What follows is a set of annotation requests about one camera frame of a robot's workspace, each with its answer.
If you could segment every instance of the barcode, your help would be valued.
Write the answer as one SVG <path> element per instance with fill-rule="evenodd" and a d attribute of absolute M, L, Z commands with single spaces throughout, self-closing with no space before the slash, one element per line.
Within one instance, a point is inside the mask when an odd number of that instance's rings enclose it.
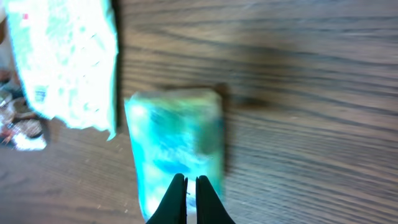
<path fill-rule="evenodd" d="M 38 103 L 43 103 L 46 93 L 47 93 L 46 87 L 44 86 L 37 87 L 35 90 L 35 101 Z"/>

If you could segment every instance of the wrapped snack bar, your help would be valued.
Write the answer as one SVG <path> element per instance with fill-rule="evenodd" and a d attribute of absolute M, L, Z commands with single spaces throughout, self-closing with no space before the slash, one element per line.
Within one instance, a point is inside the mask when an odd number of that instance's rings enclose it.
<path fill-rule="evenodd" d="M 187 213 L 196 212 L 195 179 L 206 175 L 219 197 L 223 182 L 221 98 L 212 90 L 136 93 L 125 110 L 145 220 L 176 173 L 188 177 Z"/>

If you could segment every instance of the wooden surface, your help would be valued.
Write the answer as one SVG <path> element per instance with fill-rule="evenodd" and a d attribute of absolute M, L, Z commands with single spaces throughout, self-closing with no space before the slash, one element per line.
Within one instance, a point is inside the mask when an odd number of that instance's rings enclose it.
<path fill-rule="evenodd" d="M 398 223 L 398 1 L 123 0 L 119 93 L 217 86 L 236 223 Z M 0 151 L 1 223 L 143 223 L 119 135 Z"/>

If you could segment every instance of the white plastic bag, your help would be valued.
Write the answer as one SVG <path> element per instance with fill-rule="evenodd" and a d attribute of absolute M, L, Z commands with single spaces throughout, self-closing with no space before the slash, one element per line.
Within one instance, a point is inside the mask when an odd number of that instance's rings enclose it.
<path fill-rule="evenodd" d="M 4 0 L 29 106 L 116 135 L 117 34 L 110 0 Z"/>

